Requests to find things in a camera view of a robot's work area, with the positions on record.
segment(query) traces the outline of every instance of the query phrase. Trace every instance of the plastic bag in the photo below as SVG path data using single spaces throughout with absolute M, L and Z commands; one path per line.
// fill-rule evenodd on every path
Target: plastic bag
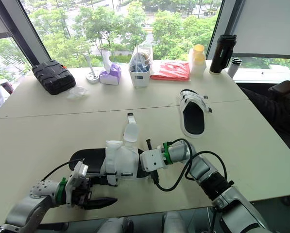
M 150 36 L 146 37 L 146 40 L 140 45 L 136 46 L 131 57 L 129 64 L 129 70 L 131 72 L 148 72 L 151 66 L 151 44 L 153 38 Z
M 184 61 L 153 61 L 152 75 L 156 80 L 188 81 L 190 69 Z
M 78 100 L 85 96 L 88 96 L 88 91 L 81 86 L 75 86 L 69 90 L 69 95 L 67 96 L 67 99 Z

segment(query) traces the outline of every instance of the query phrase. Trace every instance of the white slipper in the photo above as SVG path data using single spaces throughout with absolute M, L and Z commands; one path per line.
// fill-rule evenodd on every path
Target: white slipper
M 192 90 L 182 90 L 179 94 L 179 109 L 181 112 L 181 129 L 183 133 L 192 138 L 200 137 L 205 131 L 205 112 L 212 112 L 207 107 L 204 99 L 207 96 L 201 96 Z

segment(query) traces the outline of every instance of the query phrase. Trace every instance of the purple tissue box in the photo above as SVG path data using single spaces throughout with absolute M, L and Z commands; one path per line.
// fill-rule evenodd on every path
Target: purple tissue box
M 109 73 L 106 70 L 100 73 L 100 82 L 104 84 L 119 85 L 120 78 L 121 68 L 114 63 L 111 65 Z

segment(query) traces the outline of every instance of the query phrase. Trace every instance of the red plastic bag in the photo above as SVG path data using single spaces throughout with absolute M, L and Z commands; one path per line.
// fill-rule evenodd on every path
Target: red plastic bag
M 183 61 L 153 61 L 152 79 L 171 80 L 171 81 L 188 81 L 189 64 Z

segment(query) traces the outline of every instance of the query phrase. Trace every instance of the black thermos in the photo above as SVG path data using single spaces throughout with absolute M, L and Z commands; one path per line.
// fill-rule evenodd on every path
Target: black thermos
M 236 35 L 221 35 L 217 40 L 214 58 L 209 71 L 219 74 L 228 66 L 233 53 L 233 47 L 237 43 Z

